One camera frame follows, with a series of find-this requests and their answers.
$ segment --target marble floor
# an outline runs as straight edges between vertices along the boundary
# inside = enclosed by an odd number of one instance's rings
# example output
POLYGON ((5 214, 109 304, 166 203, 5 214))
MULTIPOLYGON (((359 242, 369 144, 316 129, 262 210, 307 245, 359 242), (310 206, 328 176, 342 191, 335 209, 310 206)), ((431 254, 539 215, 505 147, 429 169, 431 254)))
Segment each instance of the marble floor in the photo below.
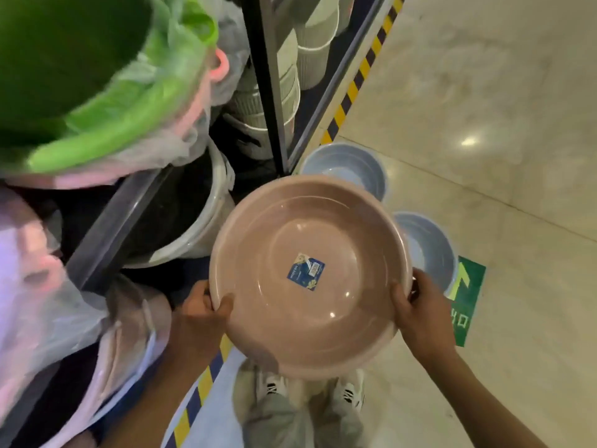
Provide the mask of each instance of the marble floor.
MULTIPOLYGON (((550 447, 597 446, 596 12, 406 0, 336 138, 377 151, 389 210, 429 216, 487 266, 460 352, 550 447)), ((367 373, 369 447, 470 446, 400 337, 367 373)))

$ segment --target hand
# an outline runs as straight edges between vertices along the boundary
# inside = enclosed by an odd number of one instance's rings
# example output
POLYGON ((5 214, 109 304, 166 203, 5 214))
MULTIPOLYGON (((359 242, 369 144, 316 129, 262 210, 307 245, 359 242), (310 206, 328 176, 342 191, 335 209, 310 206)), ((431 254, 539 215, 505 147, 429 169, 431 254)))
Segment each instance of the hand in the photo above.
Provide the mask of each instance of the hand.
POLYGON ((431 277, 413 269, 419 284, 419 297, 410 303, 398 283, 393 283, 391 296, 396 308, 396 324, 404 342, 425 369, 438 361, 456 355, 450 301, 437 288, 431 277))
POLYGON ((218 352, 233 306, 234 297, 229 294, 214 311, 207 280, 195 283, 189 297, 172 314, 168 350, 175 361, 182 361, 186 367, 195 361, 202 365, 206 359, 211 361, 218 352))

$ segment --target white sneaker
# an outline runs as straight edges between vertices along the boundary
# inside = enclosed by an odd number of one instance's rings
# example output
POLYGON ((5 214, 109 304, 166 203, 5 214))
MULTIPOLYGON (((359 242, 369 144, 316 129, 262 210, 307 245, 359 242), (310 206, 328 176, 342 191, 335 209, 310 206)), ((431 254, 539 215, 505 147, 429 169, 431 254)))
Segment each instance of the white sneaker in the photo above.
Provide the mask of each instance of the white sneaker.
POLYGON ((365 399, 365 373, 362 369, 340 377, 332 399, 342 399, 349 403, 357 412, 361 411, 365 399))
POLYGON ((258 401, 270 394, 288 397, 287 379, 285 377, 256 368, 255 380, 255 394, 258 401))

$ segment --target person's left hand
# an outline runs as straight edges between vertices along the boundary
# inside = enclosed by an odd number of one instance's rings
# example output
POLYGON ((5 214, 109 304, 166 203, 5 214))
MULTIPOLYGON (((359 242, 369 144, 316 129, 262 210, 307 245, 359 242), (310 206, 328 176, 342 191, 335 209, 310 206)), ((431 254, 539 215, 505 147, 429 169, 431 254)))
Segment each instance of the person's left hand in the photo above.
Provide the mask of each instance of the person's left hand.
POLYGON ((168 342, 171 356, 185 367, 197 364, 203 368, 205 362, 209 364, 218 353, 233 306, 234 297, 228 294, 214 311, 207 280, 195 283, 189 297, 172 314, 168 342))

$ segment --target person's right hand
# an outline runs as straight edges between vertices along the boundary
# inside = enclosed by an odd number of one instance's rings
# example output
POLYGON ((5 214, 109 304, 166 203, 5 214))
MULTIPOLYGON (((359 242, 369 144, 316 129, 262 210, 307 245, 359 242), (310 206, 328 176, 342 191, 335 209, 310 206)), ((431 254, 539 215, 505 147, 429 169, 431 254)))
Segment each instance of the person's right hand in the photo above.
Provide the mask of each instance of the person's right hand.
POLYGON ((431 277, 413 269, 419 284, 419 296, 410 303, 398 283, 391 286, 396 308, 396 324, 404 342, 425 369, 456 354, 451 302, 444 297, 431 277))

